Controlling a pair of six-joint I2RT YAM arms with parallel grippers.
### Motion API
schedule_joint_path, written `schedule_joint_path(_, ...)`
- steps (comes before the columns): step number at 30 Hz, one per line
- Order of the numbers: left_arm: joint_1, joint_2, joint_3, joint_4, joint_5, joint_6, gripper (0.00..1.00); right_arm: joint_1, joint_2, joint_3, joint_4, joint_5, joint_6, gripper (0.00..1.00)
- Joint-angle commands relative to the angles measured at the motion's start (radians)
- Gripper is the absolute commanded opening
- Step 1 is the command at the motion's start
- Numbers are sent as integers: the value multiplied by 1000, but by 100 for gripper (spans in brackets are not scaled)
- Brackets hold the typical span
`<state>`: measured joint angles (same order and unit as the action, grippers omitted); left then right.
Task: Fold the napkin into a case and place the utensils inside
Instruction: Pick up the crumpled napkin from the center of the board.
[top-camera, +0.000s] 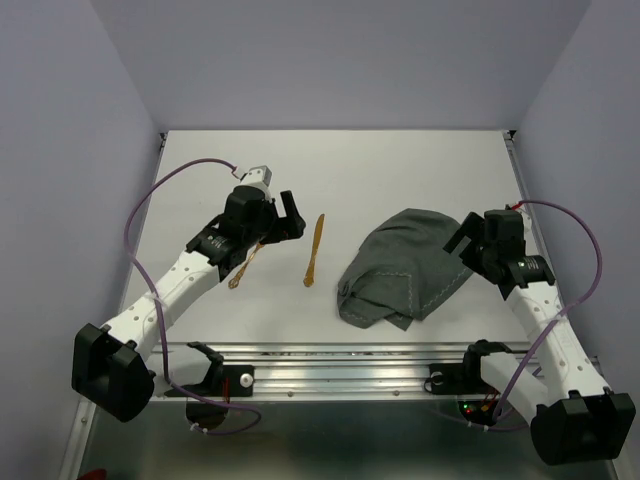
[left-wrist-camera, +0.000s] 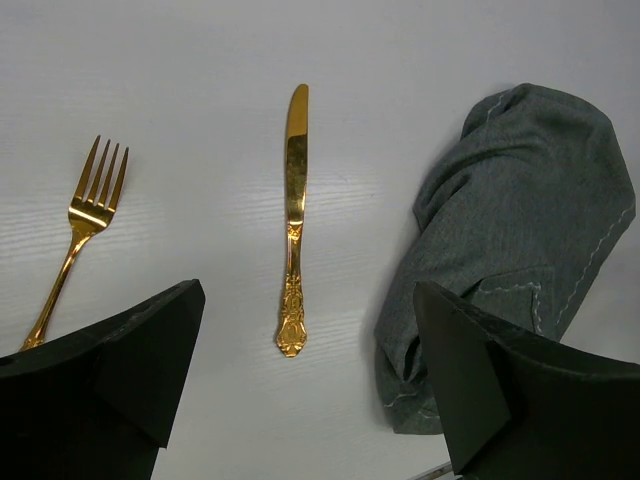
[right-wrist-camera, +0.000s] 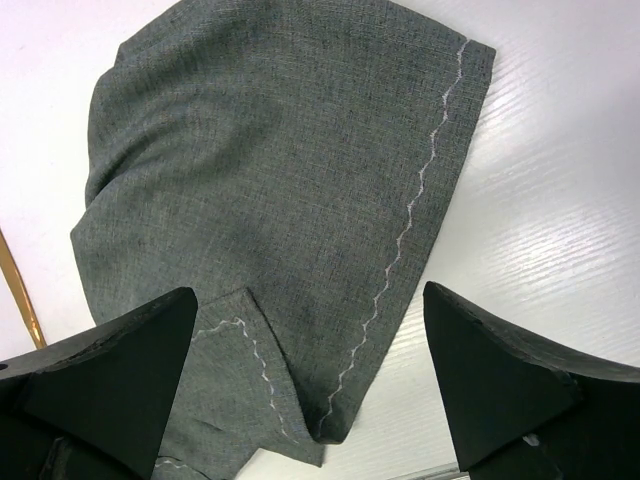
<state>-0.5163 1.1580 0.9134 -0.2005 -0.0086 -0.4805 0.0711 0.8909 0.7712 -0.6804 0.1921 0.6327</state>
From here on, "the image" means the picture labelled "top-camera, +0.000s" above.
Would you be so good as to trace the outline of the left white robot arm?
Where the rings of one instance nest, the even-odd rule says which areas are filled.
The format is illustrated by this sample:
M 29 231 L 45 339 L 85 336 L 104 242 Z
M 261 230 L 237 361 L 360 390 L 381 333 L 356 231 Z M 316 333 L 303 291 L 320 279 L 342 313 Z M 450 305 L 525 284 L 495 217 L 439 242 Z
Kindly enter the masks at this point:
M 280 196 L 277 202 L 265 187 L 235 187 L 223 212 L 145 295 L 102 326 L 83 326 L 74 338 L 72 388 L 121 422 L 141 413 L 155 389 L 146 361 L 156 345 L 165 345 L 170 326 L 241 265 L 252 247 L 303 236 L 306 223 L 292 192 Z

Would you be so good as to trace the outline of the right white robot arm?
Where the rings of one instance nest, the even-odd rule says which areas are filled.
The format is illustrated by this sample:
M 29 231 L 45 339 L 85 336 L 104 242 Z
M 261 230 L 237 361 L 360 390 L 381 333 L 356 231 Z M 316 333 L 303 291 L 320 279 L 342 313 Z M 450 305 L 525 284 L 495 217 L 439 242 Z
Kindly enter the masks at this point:
M 488 395 L 477 407 L 462 404 L 461 414 L 490 429 L 507 410 L 517 412 L 548 465 L 613 460 L 622 451 L 635 405 L 628 394 L 611 389 L 587 356 L 547 261 L 527 254 L 522 206 L 469 213 L 444 246 L 498 287 L 530 342 L 522 359 L 501 342 L 479 340 L 468 347 L 455 369 L 455 385 Z

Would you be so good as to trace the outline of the grey cloth napkin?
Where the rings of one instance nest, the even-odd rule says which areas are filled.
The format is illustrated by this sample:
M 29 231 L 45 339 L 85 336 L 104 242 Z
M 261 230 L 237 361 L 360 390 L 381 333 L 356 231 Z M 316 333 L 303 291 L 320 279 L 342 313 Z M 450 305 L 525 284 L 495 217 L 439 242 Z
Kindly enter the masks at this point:
M 444 250 L 459 229 L 436 211 L 405 209 L 363 241 L 337 285 L 339 317 L 360 329 L 386 320 L 405 331 L 424 320 L 472 276 Z

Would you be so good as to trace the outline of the gold knife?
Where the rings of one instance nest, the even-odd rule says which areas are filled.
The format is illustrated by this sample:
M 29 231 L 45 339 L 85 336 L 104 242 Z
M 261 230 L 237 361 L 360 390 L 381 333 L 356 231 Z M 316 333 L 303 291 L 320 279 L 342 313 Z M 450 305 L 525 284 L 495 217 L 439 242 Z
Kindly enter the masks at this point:
M 318 255 L 318 251 L 319 251 L 319 247 L 320 247 L 320 243 L 323 235 L 324 222 L 325 222 L 325 214 L 322 213 L 319 215 L 316 221 L 313 241 L 312 241 L 311 255 L 310 255 L 309 263 L 303 278 L 303 285 L 306 288 L 312 287 L 315 282 L 316 259 L 317 259 L 317 255 Z

